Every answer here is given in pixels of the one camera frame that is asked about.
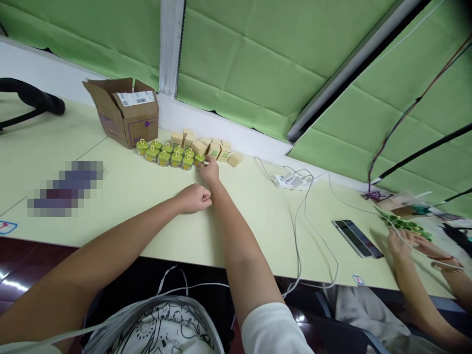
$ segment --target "fist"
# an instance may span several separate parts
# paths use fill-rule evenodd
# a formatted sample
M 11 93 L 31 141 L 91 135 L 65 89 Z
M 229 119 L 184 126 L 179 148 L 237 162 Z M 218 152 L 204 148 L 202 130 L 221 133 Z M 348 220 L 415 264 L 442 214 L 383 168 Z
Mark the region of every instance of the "fist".
M 198 170 L 200 171 L 202 178 L 205 180 L 206 183 L 208 183 L 211 188 L 211 185 L 213 183 L 220 180 L 220 167 L 216 163 L 213 156 L 208 155 L 206 157 L 206 161 L 208 162 L 207 165 L 198 164 Z
M 179 204 L 182 212 L 194 213 L 205 210 L 211 205 L 211 193 L 198 183 L 185 187 L 174 199 Z

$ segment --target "cartoon print shirt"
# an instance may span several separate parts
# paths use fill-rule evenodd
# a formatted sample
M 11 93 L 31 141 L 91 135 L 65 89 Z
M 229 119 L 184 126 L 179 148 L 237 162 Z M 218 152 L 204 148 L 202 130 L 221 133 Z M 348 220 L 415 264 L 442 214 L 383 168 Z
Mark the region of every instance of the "cartoon print shirt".
M 208 331 L 205 320 L 194 306 L 165 301 L 137 318 L 106 353 L 217 353 Z

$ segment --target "light green table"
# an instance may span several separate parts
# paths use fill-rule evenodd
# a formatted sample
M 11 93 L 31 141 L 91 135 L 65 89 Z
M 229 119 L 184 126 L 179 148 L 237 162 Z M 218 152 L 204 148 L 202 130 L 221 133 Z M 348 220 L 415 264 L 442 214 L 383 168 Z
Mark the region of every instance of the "light green table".
M 0 94 L 0 119 L 27 112 L 16 96 Z M 95 108 L 66 101 L 63 117 L 44 114 L 5 129 L 0 135 L 0 220 L 18 224 L 8 237 L 80 247 L 112 226 L 175 195 L 187 185 L 200 182 L 192 169 L 161 168 L 106 138 Z M 165 142 L 170 132 L 160 131 Z M 103 161 L 101 187 L 85 200 L 75 217 L 28 217 L 26 196 L 44 188 L 47 179 L 58 177 L 67 161 Z M 232 196 L 267 258 L 275 275 L 297 275 L 293 218 L 305 192 L 275 188 L 246 157 L 233 168 L 220 164 L 221 180 Z M 143 176 L 152 183 L 142 183 Z M 373 210 L 357 191 L 333 184 L 336 195 L 347 204 Z M 353 275 L 366 285 L 398 289 L 386 259 L 362 259 L 345 242 L 331 221 L 350 219 L 375 243 L 387 234 L 381 220 L 337 200 L 327 181 L 314 184 L 308 199 L 308 217 L 324 236 L 340 263 L 337 282 L 355 286 Z M 298 216 L 298 246 L 302 278 L 330 282 L 335 262 L 320 237 L 303 215 Z M 212 209 L 177 217 L 150 243 L 143 256 L 224 267 Z M 420 277 L 429 294 L 452 297 L 438 272 L 427 260 L 418 260 Z

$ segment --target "green curtain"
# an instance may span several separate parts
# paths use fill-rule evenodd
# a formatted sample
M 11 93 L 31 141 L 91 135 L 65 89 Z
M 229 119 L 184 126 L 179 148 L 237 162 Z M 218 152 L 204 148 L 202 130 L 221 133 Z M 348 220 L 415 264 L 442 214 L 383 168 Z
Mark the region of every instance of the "green curtain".
M 159 0 L 0 0 L 0 22 L 14 40 L 159 89 Z
M 393 0 L 187 0 L 177 99 L 284 141 Z
M 390 44 L 419 23 L 432 1 Z M 308 129 L 290 157 L 366 182 L 374 154 L 402 113 L 419 97 L 470 35 L 458 2 L 445 1 L 407 39 L 364 72 Z M 377 160 L 373 178 L 410 154 L 471 122 L 472 49 L 434 84 L 393 133 Z M 438 203 L 472 186 L 472 132 L 422 155 L 386 177 L 380 187 L 419 194 L 433 191 Z M 472 217 L 472 196 L 444 210 Z

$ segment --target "label on table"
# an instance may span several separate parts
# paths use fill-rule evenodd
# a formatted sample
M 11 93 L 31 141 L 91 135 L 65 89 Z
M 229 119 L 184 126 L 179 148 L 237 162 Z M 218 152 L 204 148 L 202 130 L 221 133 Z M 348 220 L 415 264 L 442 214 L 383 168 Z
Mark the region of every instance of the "label on table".
M 357 275 L 353 275 L 353 278 L 354 278 L 354 281 L 359 284 L 359 285 L 365 285 L 364 281 L 362 280 L 362 278 L 360 276 L 357 276 Z
M 121 103 L 125 107 L 136 106 L 148 102 L 154 102 L 152 91 L 134 92 L 134 93 L 117 93 Z
M 18 224 L 11 223 L 8 221 L 0 221 L 0 235 L 6 235 L 12 232 Z

